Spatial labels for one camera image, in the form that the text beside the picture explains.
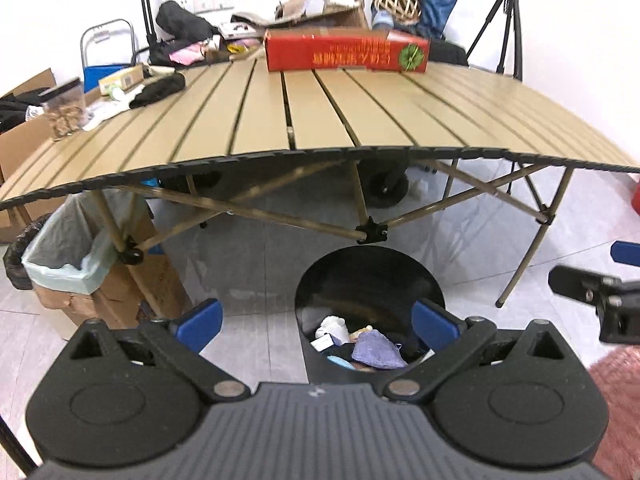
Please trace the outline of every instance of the red object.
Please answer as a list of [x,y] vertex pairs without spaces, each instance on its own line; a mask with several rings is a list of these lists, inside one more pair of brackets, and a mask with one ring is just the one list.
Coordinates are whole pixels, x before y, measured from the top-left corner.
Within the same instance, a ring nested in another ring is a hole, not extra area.
[[636,192],[631,199],[631,205],[636,210],[636,213],[640,215],[640,183],[636,186]]
[[612,480],[640,476],[640,348],[617,348],[589,370],[609,405],[609,426],[594,465]]
[[424,72],[429,41],[395,30],[356,27],[267,30],[270,72],[314,68],[369,68]]

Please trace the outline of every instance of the wicker ball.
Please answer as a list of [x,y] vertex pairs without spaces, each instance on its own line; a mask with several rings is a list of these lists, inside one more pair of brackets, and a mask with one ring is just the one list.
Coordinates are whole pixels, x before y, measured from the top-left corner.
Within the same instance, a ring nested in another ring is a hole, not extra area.
[[418,0],[373,0],[377,10],[386,10],[401,25],[415,25],[420,20]]

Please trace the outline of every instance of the tiled floor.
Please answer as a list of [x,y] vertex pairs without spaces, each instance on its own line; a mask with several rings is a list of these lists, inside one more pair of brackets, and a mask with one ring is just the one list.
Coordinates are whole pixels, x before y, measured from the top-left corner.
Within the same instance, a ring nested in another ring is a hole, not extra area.
[[[461,168],[489,180],[508,171],[509,164],[467,161]],[[213,195],[229,197],[252,181],[284,171],[287,168],[280,160],[232,166]],[[393,210],[373,211],[377,220],[442,195],[444,175],[417,168],[410,175],[424,180],[428,193],[407,197]],[[549,168],[534,176],[547,203],[560,175],[560,169]],[[453,193],[462,189],[465,186],[456,183]],[[626,280],[640,279],[640,269],[614,264],[609,257],[614,240],[640,242],[640,219],[628,205],[632,189],[626,175],[577,171],[558,219],[502,310],[494,308],[494,302],[538,227],[525,214],[481,196],[404,225],[390,233],[387,245],[410,254],[436,276],[448,309],[457,316],[483,315],[504,328],[522,328],[533,318],[550,319],[585,365],[590,365],[610,349],[598,343],[598,319],[586,306],[553,297],[546,275],[562,262]],[[513,192],[532,202],[524,183],[516,183]],[[319,221],[356,225],[344,168],[309,177],[251,203]],[[188,206],[158,201],[151,205],[160,229],[191,212]],[[217,297],[225,305],[222,333],[203,355],[255,387],[259,381],[306,380],[292,312],[295,288],[314,261],[349,244],[329,235],[224,215],[210,221],[204,230],[196,227],[168,240],[164,248],[194,301]],[[16,431],[29,396],[63,341],[38,315],[31,292],[13,290],[0,276],[0,298],[0,413]],[[17,470],[6,462],[6,455],[0,452],[0,480],[13,480]]]

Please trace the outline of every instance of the pink fuzzy object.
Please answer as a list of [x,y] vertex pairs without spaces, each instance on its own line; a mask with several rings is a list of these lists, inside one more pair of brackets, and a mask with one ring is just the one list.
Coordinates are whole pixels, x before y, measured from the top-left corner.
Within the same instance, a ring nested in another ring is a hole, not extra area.
[[609,426],[593,463],[612,480],[640,479],[640,348],[621,347],[590,368],[609,405]]

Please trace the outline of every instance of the blue clamp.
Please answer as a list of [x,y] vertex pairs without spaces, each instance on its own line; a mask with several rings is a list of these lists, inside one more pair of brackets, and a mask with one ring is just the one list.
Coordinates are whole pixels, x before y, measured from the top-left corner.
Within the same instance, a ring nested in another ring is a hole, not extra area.
[[434,352],[439,352],[466,331],[466,323],[430,300],[416,301],[411,310],[415,335]]
[[640,267],[640,244],[633,242],[614,242],[610,250],[611,259],[617,264]]
[[174,337],[199,354],[220,333],[224,313],[218,300],[205,300],[169,323]]

